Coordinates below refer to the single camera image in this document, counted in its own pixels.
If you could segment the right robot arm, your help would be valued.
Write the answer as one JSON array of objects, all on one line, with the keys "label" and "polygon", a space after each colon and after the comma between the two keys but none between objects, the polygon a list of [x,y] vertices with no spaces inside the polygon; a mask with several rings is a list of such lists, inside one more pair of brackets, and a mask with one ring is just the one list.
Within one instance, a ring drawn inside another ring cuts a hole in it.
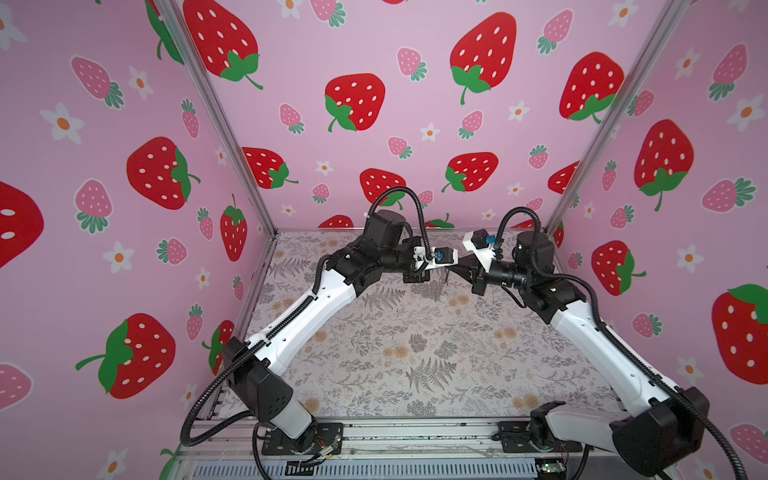
[{"label": "right robot arm", "polygon": [[484,230],[467,234],[467,255],[439,248],[436,264],[467,280],[476,295],[490,285],[518,291],[525,307],[564,335],[618,396],[610,414],[546,403],[530,413],[529,441],[540,450],[577,442],[618,454],[635,472],[652,477],[698,451],[708,399],[696,388],[681,390],[612,334],[574,281],[554,271],[555,244],[533,231],[517,236],[509,261],[499,259],[498,238]]}]

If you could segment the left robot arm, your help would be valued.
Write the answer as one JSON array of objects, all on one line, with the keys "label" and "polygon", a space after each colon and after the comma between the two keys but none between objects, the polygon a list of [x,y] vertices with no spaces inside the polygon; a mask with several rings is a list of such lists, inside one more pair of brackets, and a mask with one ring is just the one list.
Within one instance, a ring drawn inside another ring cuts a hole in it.
[{"label": "left robot arm", "polygon": [[231,338],[222,353],[219,377],[246,406],[246,412],[305,450],[316,435],[315,417],[294,396],[282,374],[311,337],[339,310],[385,273],[406,283],[429,279],[434,259],[426,227],[402,239],[408,222],[390,210],[370,214],[363,233],[318,261],[311,287],[283,314],[246,340]]}]

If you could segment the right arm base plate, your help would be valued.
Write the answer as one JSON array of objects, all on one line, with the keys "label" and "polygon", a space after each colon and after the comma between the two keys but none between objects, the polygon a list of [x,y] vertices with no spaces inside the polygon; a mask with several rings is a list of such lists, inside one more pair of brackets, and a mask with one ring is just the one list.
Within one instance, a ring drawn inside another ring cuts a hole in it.
[{"label": "right arm base plate", "polygon": [[541,440],[536,437],[528,421],[502,421],[491,435],[499,442],[504,453],[580,453],[583,445],[573,441],[553,439]]}]

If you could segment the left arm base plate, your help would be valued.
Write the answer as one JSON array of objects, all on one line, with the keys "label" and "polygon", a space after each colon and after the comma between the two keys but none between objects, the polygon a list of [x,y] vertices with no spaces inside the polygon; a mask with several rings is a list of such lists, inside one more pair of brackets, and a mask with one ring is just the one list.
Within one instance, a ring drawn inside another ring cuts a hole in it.
[{"label": "left arm base plate", "polygon": [[279,429],[268,431],[260,453],[266,456],[339,454],[343,443],[344,424],[340,422],[313,423],[309,429],[292,439]]}]

